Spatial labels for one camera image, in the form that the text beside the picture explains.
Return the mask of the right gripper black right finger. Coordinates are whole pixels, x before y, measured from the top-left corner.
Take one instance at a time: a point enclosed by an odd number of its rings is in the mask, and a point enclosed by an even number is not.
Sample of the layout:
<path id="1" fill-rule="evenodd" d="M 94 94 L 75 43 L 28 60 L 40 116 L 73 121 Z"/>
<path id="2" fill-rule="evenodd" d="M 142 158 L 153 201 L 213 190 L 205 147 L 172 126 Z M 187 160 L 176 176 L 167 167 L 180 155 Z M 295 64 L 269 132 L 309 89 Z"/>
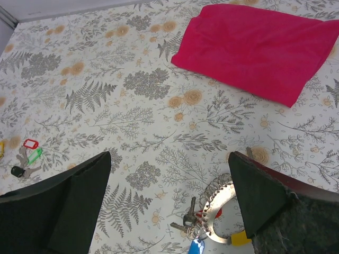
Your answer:
<path id="1" fill-rule="evenodd" d="M 255 253 L 338 253 L 338 193 L 268 168 L 240 152 L 228 159 Z"/>

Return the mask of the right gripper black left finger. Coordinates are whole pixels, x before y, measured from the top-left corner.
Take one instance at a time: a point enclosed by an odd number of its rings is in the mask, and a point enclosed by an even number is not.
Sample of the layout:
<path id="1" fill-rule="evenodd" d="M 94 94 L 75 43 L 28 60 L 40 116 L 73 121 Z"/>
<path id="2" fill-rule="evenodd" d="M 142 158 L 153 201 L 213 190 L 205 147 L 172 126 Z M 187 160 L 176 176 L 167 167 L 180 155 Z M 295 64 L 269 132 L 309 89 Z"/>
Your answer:
<path id="1" fill-rule="evenodd" d="M 88 253 L 110 171 L 106 151 L 1 195 L 1 253 Z"/>

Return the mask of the metal key organiser with rings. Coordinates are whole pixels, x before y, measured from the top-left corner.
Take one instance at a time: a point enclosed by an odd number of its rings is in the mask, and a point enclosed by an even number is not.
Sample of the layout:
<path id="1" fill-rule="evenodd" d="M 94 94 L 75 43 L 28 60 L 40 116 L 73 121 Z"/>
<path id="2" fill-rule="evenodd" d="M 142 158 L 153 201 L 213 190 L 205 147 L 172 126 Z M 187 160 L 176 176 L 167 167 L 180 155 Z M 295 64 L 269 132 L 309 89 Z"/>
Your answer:
<path id="1" fill-rule="evenodd" d="M 201 206 L 202 228 L 207 237 L 217 243 L 239 247 L 252 242 L 244 229 L 220 235 L 215 231 L 214 226 L 215 219 L 222 211 L 223 206 L 235 197 L 236 192 L 231 175 L 224 173 L 207 185 L 199 199 L 199 204 Z"/>

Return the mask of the blue key tag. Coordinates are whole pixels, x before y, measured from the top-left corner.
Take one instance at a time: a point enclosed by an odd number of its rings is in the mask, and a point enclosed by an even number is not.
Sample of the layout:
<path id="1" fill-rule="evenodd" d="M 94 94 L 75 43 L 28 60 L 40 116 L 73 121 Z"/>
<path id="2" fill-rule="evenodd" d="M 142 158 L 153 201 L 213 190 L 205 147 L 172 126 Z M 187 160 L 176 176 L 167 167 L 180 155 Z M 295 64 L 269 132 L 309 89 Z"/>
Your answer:
<path id="1" fill-rule="evenodd" d="M 203 254 L 204 249 L 205 249 L 204 241 L 199 238 L 195 238 L 191 242 L 188 254 Z"/>

